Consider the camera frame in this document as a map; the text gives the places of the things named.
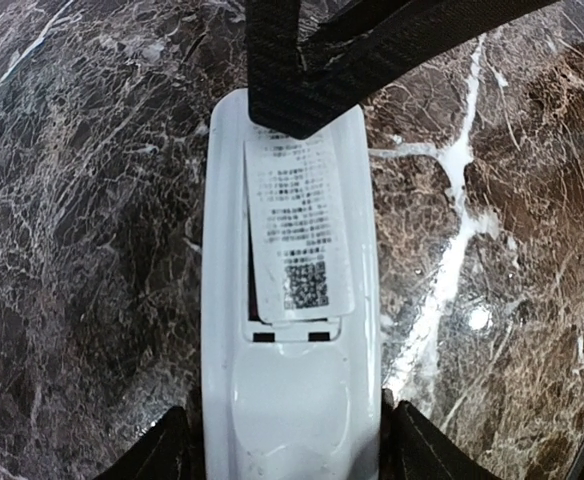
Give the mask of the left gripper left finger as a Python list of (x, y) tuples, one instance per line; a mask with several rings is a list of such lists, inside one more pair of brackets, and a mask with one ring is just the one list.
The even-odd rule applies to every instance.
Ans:
[(189, 437), (186, 411), (173, 406), (95, 480), (190, 479)]

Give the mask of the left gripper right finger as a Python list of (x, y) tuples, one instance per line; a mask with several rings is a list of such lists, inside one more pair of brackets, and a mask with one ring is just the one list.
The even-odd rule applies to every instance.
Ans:
[(415, 406), (384, 402), (385, 479), (498, 479), (460, 450)]

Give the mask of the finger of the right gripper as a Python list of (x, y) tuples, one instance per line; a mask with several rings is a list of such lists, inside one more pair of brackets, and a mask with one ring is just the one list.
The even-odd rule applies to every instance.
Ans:
[(417, 66), (544, 1), (351, 1), (299, 37), (298, 1), (245, 4), (252, 122), (306, 139)]

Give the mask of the white remote control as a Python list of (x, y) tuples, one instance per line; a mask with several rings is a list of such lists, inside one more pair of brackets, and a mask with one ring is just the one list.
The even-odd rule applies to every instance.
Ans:
[(210, 479), (375, 479), (380, 472), (380, 287), (363, 113), (330, 131), (355, 308), (339, 317), (248, 320), (251, 240), (244, 146), (289, 136), (253, 123), (244, 89), (211, 115), (204, 202), (201, 388)]

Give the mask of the white battery cover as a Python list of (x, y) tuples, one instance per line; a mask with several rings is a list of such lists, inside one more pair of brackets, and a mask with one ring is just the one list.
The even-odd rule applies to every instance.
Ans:
[(299, 322), (355, 308), (345, 210), (329, 130), (244, 146), (261, 318)]

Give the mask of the blue battery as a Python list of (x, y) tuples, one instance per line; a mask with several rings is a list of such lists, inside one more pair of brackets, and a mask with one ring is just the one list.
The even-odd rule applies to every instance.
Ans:
[(248, 320), (261, 321), (258, 311), (252, 241), (249, 241), (248, 247)]

